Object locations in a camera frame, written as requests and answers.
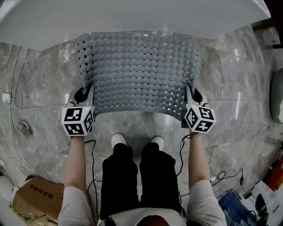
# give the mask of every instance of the white cable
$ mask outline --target white cable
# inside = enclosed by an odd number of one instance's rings
[[[28,54],[28,50],[29,50],[29,49],[27,49],[26,56],[25,56],[25,58],[24,58],[24,61],[23,61],[21,70],[20,70],[20,72],[19,72],[19,76],[18,76],[16,82],[13,83],[15,67],[16,67],[16,64],[17,64],[17,61],[18,61],[18,57],[19,57],[19,52],[20,52],[20,50],[21,50],[21,47],[19,47],[19,50],[18,50],[18,52],[17,52],[17,57],[16,57],[16,60],[15,60],[15,64],[14,64],[14,67],[13,67],[13,71],[12,71],[11,88],[10,88],[10,95],[11,95],[11,97],[10,97],[10,99],[11,99],[10,105],[7,105],[6,102],[5,102],[5,105],[9,108],[11,135],[12,135],[12,144],[13,144],[13,147],[14,147],[15,152],[16,152],[16,158],[11,157],[11,156],[9,156],[9,157],[10,157],[11,159],[15,159],[15,160],[20,164],[19,170],[20,170],[20,172],[21,172],[25,177],[32,175],[31,172],[33,172],[33,174],[35,174],[37,177],[41,177],[41,178],[43,178],[43,179],[45,179],[45,180],[55,182],[55,181],[53,181],[53,180],[47,179],[47,178],[44,177],[42,174],[36,172],[36,171],[32,168],[32,166],[28,163],[28,161],[27,161],[23,156],[19,156],[18,151],[17,151],[17,149],[16,149],[16,147],[15,147],[15,142],[14,142],[14,126],[13,126],[13,120],[12,120],[12,116],[11,116],[11,107],[12,107],[13,104],[14,104],[17,109],[21,109],[21,108],[22,108],[22,105],[23,105],[23,93],[22,93],[20,87],[18,86],[18,81],[19,81],[19,77],[20,77],[20,75],[21,75],[21,73],[22,73],[22,71],[23,71],[23,67],[24,67],[24,65],[25,65],[25,63],[26,63],[27,54]],[[20,94],[21,94],[21,102],[20,102],[20,106],[19,106],[19,107],[18,107],[18,106],[16,105],[16,103],[15,103],[16,89],[18,89],[18,90],[20,91]]]

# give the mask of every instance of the cardboard box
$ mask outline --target cardboard box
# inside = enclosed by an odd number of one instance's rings
[[[30,179],[14,196],[11,208],[29,225],[45,226],[58,221],[64,185],[38,177]]]

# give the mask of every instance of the marble floor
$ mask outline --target marble floor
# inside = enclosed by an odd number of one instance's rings
[[[203,135],[211,175],[217,176],[222,170],[232,175],[243,168],[243,186],[249,191],[264,177],[283,139],[283,127],[271,120],[268,103],[271,74],[283,67],[283,49],[268,48],[268,45],[279,41],[275,29],[254,34],[251,26],[245,26],[214,40],[183,34],[158,34],[189,40],[201,47],[203,65],[198,86],[205,91],[217,118],[212,130]],[[0,95],[10,91],[18,48],[0,43]],[[27,49],[20,50],[12,81],[17,79],[26,53]],[[42,52],[28,51],[19,78],[23,105],[21,109],[11,109],[17,152],[12,144],[9,109],[0,102],[0,159],[14,184],[25,178],[20,172],[20,162],[15,159],[17,156],[23,156],[44,177],[63,183],[70,138],[65,136],[60,125],[61,109],[65,104],[65,94],[80,84],[76,41]],[[15,102],[19,105],[19,91],[16,96]],[[20,121],[26,121],[31,126],[33,135],[25,136],[17,129]],[[152,137],[162,136],[165,141],[164,151],[176,159],[176,172],[179,171],[180,142],[188,130],[182,129],[178,120],[160,113],[106,113],[96,118],[93,130],[86,138],[97,140],[94,149],[97,180],[102,179],[103,160],[112,154],[111,136],[115,133],[123,134],[127,143],[133,147],[137,164],[141,160],[143,146]],[[183,150],[185,164],[178,177],[181,194],[188,192],[188,150],[187,140]],[[86,145],[87,184],[92,177],[91,151],[92,144],[89,143]],[[239,185],[240,177],[227,179],[214,186],[216,197],[228,189],[244,193]],[[100,197],[101,183],[96,184]],[[139,196],[142,193],[140,175],[138,193]],[[183,197],[184,207],[188,197]]]

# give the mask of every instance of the gray flexible sheet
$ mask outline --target gray flexible sheet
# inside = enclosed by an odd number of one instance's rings
[[[157,35],[90,33],[78,37],[83,88],[94,83],[94,116],[114,111],[165,113],[181,120],[184,87],[194,89],[199,47]]]

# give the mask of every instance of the sneaker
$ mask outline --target sneaker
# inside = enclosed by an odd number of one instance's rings
[[[114,134],[111,138],[111,144],[112,148],[114,149],[114,146],[118,143],[123,143],[127,145],[125,138],[121,134]]]
[[[162,151],[164,147],[164,140],[162,137],[156,136],[151,140],[151,143],[157,143],[159,146],[159,150]]]

